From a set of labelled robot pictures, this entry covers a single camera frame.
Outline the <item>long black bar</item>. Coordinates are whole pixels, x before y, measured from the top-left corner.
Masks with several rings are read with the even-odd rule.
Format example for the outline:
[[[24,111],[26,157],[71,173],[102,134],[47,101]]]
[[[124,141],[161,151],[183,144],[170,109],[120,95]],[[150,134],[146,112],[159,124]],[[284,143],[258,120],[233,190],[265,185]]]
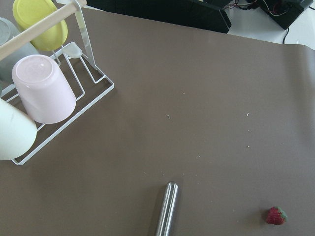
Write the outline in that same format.
[[[200,0],[88,0],[87,5],[122,15],[228,33],[232,26],[222,6]]]

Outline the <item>red strawberry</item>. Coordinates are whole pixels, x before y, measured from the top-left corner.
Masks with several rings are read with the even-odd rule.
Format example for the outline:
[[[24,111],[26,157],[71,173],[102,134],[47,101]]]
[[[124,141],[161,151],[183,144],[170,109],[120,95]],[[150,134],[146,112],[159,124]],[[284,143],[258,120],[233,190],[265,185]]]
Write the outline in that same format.
[[[265,222],[271,225],[282,225],[287,222],[287,219],[287,214],[279,206],[273,206],[268,210]]]

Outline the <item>white plastic cup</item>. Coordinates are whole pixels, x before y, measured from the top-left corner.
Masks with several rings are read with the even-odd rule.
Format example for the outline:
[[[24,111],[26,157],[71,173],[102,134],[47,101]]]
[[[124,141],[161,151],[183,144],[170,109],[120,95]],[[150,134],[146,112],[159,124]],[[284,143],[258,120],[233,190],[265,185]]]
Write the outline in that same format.
[[[26,153],[35,142],[37,127],[24,112],[0,100],[0,159],[12,160]]]

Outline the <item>pink plastic cup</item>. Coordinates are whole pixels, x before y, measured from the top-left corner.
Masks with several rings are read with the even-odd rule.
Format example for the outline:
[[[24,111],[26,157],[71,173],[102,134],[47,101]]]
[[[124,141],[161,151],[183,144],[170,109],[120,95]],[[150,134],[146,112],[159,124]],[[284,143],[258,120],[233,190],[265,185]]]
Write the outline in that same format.
[[[76,97],[67,79],[48,56],[20,59],[12,69],[12,79],[27,114],[38,123],[63,121],[76,107]]]

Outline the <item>yellow plastic cup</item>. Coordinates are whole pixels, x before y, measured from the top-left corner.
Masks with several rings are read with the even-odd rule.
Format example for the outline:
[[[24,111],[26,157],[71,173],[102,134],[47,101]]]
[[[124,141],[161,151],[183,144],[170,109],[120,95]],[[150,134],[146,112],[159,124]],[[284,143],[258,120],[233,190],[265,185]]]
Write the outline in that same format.
[[[12,11],[18,28],[25,31],[56,12],[57,7],[51,0],[15,0]],[[54,25],[45,21],[42,26],[45,31],[31,41],[36,49],[40,51],[56,50],[67,40],[68,27],[65,20]]]

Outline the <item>steel muddler with black tip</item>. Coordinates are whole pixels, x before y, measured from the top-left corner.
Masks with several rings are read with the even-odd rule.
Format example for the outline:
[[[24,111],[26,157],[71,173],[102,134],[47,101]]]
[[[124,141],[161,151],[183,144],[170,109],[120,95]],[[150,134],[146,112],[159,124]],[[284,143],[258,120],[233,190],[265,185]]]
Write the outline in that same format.
[[[167,183],[157,223],[156,236],[169,236],[172,228],[179,187],[176,182]]]

